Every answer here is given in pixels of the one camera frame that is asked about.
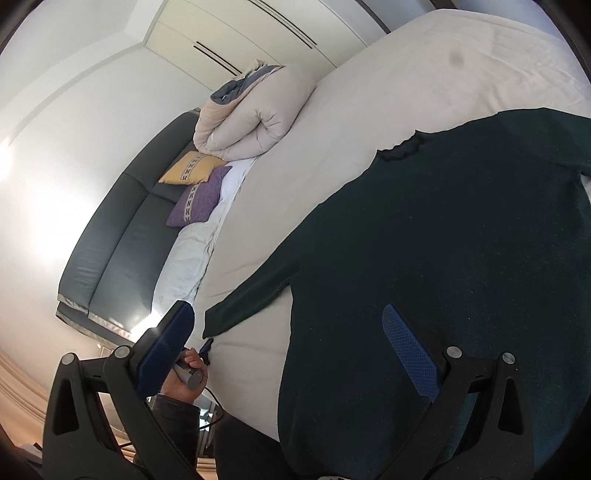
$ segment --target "pillow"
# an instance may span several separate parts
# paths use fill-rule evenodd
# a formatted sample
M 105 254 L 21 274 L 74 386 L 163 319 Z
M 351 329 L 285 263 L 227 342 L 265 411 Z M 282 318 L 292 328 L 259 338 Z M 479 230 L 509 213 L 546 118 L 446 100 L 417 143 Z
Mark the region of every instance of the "pillow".
M 230 168 L 216 168 L 208 181 L 189 185 L 170 212 L 166 225 L 184 227 L 190 223 L 207 222 L 220 200 L 222 180 Z
M 187 152 L 172 168 L 164 174 L 159 183 L 192 185 L 207 181 L 214 168 L 226 164 L 221 158 L 201 152 Z

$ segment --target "white wardrobe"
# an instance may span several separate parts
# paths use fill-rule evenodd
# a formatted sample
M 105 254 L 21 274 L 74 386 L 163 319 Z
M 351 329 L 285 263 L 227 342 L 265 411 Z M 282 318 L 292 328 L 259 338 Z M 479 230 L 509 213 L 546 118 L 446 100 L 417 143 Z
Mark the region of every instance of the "white wardrobe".
M 216 90 L 255 59 L 320 80 L 365 44 L 320 0 L 168 0 L 147 47 Z

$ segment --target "dark gray headboard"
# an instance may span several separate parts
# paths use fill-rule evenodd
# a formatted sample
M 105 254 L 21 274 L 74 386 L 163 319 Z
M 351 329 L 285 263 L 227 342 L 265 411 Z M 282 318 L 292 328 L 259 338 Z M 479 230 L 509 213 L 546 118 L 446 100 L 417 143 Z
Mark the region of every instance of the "dark gray headboard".
M 186 188 L 158 180 L 195 150 L 198 117 L 198 110 L 183 113 L 135 157 L 90 219 L 61 276 L 57 317 L 105 345 L 131 344 L 131 329 L 150 314 L 154 287 L 180 231 L 165 223 Z

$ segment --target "human hand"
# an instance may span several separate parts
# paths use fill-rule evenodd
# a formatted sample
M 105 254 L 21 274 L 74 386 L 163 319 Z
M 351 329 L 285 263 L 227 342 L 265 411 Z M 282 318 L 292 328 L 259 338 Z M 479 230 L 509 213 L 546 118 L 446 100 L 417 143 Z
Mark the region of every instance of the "human hand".
M 184 401 L 185 403 L 193 403 L 199 395 L 205 390 L 207 385 L 207 366 L 199 357 L 199 354 L 194 348 L 185 350 L 183 352 L 184 361 L 191 368 L 197 368 L 201 370 L 203 374 L 203 380 L 195 390 L 191 390 L 183 381 L 178 377 L 174 370 L 171 370 L 162 384 L 160 393 L 167 397 L 174 398 L 175 400 Z

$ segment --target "white bed sheet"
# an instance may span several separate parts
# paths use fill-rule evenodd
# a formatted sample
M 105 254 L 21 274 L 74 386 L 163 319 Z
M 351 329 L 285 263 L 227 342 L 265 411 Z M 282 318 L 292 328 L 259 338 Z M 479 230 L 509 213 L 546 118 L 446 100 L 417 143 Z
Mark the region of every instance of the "white bed sheet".
M 499 111 L 591 117 L 591 86 L 568 45 L 528 25 L 437 10 L 323 79 L 290 132 L 253 166 L 228 213 L 194 303 L 204 312 L 246 280 L 305 216 L 359 176 L 375 151 Z M 209 385 L 227 411 L 275 439 L 291 291 L 215 338 Z M 358 361 L 352 353 L 352 361 Z
M 193 303 L 199 283 L 212 256 L 224 219 L 256 157 L 230 162 L 222 180 L 220 201 L 207 222 L 183 228 L 168 254 L 152 300 L 151 324 L 156 324 L 177 300 Z

